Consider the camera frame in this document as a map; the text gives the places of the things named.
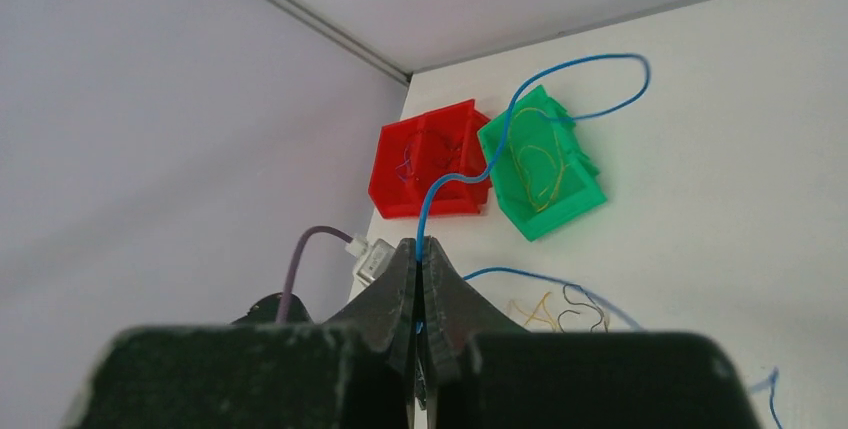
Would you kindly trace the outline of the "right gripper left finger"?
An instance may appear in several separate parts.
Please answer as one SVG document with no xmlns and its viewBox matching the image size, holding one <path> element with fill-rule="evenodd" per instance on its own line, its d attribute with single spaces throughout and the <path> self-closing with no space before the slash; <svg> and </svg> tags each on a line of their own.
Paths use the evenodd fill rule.
<svg viewBox="0 0 848 429">
<path fill-rule="evenodd" d="M 136 326 L 96 357 L 66 428 L 410 428 L 415 241 L 327 321 Z"/>
</svg>

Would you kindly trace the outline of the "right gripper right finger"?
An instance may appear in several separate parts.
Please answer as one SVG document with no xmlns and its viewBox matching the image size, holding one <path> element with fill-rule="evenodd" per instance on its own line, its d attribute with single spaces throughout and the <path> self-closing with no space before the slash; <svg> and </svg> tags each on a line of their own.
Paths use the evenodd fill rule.
<svg viewBox="0 0 848 429">
<path fill-rule="evenodd" d="M 687 332 L 531 332 L 421 243 L 431 428 L 755 428 L 736 369 Z"/>
</svg>

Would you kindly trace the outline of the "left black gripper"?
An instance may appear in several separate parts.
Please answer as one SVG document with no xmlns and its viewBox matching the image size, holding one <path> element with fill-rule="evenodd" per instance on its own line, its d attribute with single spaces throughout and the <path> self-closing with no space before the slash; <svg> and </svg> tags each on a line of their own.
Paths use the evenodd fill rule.
<svg viewBox="0 0 848 429">
<path fill-rule="evenodd" d="M 270 324 L 274 323 L 277 318 L 281 293 L 274 293 L 263 297 L 254 303 L 247 313 L 232 322 L 233 325 L 241 324 Z M 296 296 L 290 297 L 287 323 L 311 323 L 312 318 L 309 315 L 302 301 Z"/>
</svg>

